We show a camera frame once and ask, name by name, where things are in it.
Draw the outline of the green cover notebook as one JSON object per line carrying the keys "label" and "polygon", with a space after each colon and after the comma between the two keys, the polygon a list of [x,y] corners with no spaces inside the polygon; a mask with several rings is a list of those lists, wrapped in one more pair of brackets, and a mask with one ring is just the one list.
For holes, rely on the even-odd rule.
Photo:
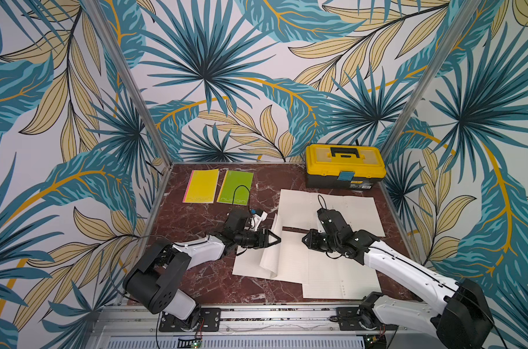
{"label": "green cover notebook", "polygon": [[228,170],[223,179],[217,199],[218,203],[247,206],[254,174]]}

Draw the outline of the yellow notebook pink spine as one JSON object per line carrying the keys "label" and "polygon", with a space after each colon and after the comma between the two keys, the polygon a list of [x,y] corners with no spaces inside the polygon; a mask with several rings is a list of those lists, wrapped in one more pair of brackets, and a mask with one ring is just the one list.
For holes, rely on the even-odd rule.
{"label": "yellow notebook pink spine", "polygon": [[215,200],[220,170],[193,170],[183,197],[187,204],[211,204]]}

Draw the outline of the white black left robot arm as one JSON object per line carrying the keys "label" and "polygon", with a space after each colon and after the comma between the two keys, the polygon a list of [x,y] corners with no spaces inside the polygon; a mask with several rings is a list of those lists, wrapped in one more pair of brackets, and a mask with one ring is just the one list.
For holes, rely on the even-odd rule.
{"label": "white black left robot arm", "polygon": [[187,270],[222,259],[238,247],[260,250],[274,247],[281,238],[269,229],[226,231],[183,243],[157,241],[123,281],[124,290],[152,314],[170,314],[192,327],[200,317],[199,304],[179,290]]}

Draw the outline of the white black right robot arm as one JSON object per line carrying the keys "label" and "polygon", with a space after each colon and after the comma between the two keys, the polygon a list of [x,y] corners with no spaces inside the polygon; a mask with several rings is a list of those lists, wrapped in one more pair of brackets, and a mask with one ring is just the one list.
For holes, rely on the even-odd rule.
{"label": "white black right robot arm", "polygon": [[406,327],[437,338],[446,348],[482,348],[485,344],[494,321],[485,295],[475,282],[457,282],[432,271],[364,230],[340,236],[312,229],[302,242],[315,252],[336,252],[379,271],[419,297],[415,302],[370,293],[348,317],[361,328]]}

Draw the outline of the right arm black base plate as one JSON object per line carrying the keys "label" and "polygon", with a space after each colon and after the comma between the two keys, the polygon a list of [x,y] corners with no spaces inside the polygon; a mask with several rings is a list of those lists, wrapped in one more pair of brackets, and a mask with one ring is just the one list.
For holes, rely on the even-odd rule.
{"label": "right arm black base plate", "polygon": [[329,317],[331,322],[337,323],[341,331],[383,331],[396,330],[397,325],[383,324],[372,310],[361,307],[341,307],[335,309],[335,315]]}

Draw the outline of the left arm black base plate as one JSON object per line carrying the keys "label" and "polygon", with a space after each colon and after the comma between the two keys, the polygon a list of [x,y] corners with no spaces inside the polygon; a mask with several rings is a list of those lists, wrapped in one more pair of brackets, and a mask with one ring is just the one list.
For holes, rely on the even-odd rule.
{"label": "left arm black base plate", "polygon": [[163,312],[158,330],[163,333],[217,332],[220,326],[220,316],[220,308],[201,308],[200,306],[197,306],[186,320]]}

